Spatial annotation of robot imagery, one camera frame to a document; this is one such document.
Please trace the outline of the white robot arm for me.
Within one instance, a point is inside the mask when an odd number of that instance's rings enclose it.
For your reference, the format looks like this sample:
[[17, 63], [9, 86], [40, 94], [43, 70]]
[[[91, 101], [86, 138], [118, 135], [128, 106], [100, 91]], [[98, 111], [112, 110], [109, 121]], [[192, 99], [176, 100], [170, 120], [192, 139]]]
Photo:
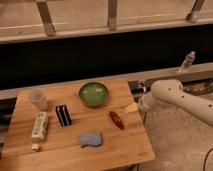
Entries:
[[182, 83], [176, 79], [155, 81], [151, 90], [138, 102], [129, 104], [124, 112], [146, 113], [165, 104], [176, 105], [213, 127], [213, 101], [184, 92]]

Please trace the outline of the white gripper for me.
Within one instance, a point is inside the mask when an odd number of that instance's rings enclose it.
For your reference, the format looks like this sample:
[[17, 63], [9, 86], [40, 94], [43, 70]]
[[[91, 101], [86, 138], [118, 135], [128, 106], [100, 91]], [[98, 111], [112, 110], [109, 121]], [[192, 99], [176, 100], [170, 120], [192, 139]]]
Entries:
[[139, 98], [138, 104], [137, 103], [129, 104], [125, 108], [124, 112], [125, 113], [136, 112], [138, 109], [140, 109], [141, 112], [148, 112], [153, 110], [156, 106], [157, 106], [156, 99], [152, 96], [151, 93], [146, 93]]

